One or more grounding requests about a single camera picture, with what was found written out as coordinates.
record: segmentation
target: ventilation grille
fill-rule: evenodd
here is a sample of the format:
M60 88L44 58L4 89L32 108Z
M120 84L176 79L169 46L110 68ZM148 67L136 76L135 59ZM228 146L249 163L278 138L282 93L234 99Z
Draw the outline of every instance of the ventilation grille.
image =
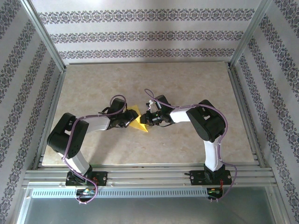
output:
M75 189L34 189L33 198L71 198ZM175 189L99 189L99 198L145 198L145 197L204 197L206 188Z

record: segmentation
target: beige tabletop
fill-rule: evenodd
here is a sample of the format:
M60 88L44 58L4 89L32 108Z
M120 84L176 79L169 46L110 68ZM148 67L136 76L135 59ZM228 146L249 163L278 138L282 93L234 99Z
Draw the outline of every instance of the beige tabletop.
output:
M65 112L77 117L96 114L110 98L123 94L128 106L145 113L149 97L164 94L172 105L208 99L226 116L229 129L222 142L227 162L253 162L226 65L217 63L128 63L68 66L52 128ZM148 127L148 133L128 128L96 131L85 136L81 152L90 164L197 163L205 161L203 140L191 122L166 128ZM46 148L43 165L62 165L61 157Z

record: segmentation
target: black mounting bracket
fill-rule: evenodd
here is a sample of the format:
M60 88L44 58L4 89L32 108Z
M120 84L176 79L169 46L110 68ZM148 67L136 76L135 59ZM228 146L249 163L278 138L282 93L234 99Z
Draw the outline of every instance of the black mounting bracket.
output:
M92 171L89 173L88 178L90 180L93 180L94 182L96 182L98 186L106 186L107 176L108 176L108 172ZM92 186L92 187L94 187L94 185L91 182L83 181L80 177L74 175L74 173L72 171L67 173L65 186L66 187L70 187L70 186L85 186L85 187Z
M189 172L190 182L192 186L206 186L206 185L220 185L220 181L223 180L223 185L230 185L232 183L232 177L229 170L224 170L217 179L207 180L204 170L191 170Z

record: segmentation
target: wire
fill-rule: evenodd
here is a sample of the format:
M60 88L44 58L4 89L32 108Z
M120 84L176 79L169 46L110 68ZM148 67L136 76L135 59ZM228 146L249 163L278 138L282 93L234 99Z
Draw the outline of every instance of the wire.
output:
M220 189L223 191L223 180L222 179L220 180L220 184L221 184Z
M165 126L160 126L160 127L168 127L168 126L170 126L170 125L173 125L173 124L168 124L168 125L165 125Z
M77 118L77 120L75 120L75 122L74 122L74 124L73 124L73 126L72 126L72 128L71 128L71 134L70 134L70 137L69 137L69 141L67 142L67 146L66 146L66 149L65 149L65 152L64 152L64 156L63 156L63 158L62 158L62 161L67 165L67 167L68 167L74 174L76 174L77 176L83 178L84 180L86 180L86 181L92 183L92 184L95 186L95 193L94 193L94 195L92 196L92 198L90 198L88 201L86 201L86 202L81 201L81 197L80 197L80 196L79 196L78 198L76 198L77 201L79 201L80 204L87 204L87 203L91 202L91 201L97 196L97 194L98 194L98 185L97 185L94 181L92 181L91 179L85 177L84 175L80 174L80 173L77 172L75 169L73 169L73 168L70 166L70 164L67 162L67 160L66 160L67 154L68 154L68 152L69 152L69 150L70 150L71 140L72 140L73 135L74 135L75 127L76 127L77 123L78 123L80 120L84 120L84 119L86 119L86 118L95 118L95 117L103 117L103 116L113 116L113 115L116 115L116 114L122 112L122 111L126 108L127 100L126 100L126 98L125 98L123 95L115 95L115 96L112 97L111 100L110 100L110 106L111 106L111 104L112 104L113 99L116 98L116 97L122 97L122 98L124 99L124 101L125 101L124 106L123 106L120 110L118 110L117 112L114 112L114 113L110 113L110 114L92 114L92 115L86 115L86 116Z
M217 112L224 120L224 123L225 123L225 129L224 129L224 133L222 134L222 136L220 137L220 139L218 140L218 146L217 146L217 155L218 155L218 158L219 160L226 166L230 166L230 167L233 167L235 168L235 176L232 180L232 183L230 184L228 190L225 192L224 195L222 195L220 198L217 199L217 201L220 201L225 195L227 195L230 190L232 189L233 185L234 185L234 182L237 178L237 173L238 173L238 170L237 170L237 167L234 165L234 164L230 164L230 163L227 163L227 162L224 162L221 157L220 157L220 144L221 144L221 141L222 139L224 138L224 136L226 135L226 133L228 132L228 120L226 119L226 117L224 116L223 113L221 113L219 110L217 110L215 107L212 107L212 106L209 106L209 105L205 105L205 104L192 104L192 105L187 105L187 106L171 106L169 104L166 104L166 103L163 103L161 102L160 100L157 100L155 99L155 96L154 96L154 93L149 90L149 89L144 89L145 93L154 101L158 102L159 104L162 104L164 106L167 106L167 107L170 107L170 108L173 108L173 109L186 109L186 108L194 108L194 107L198 107L198 106L201 106L201 107L205 107L205 108L208 108L208 109L211 109L215 112Z
M213 195L209 195L208 197L206 197L207 200L209 200L210 202L212 202L212 199L210 200L209 197L212 197L215 201L218 202L218 198L213 196Z

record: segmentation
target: white wall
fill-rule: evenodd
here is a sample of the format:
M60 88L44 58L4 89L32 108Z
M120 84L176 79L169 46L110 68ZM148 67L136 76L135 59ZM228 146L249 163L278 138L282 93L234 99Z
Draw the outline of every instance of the white wall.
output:
M299 223L299 1L274 0L236 70L264 159Z
M0 223L9 223L60 75L18 0L0 0Z
M33 0L65 63L228 62L260 0Z

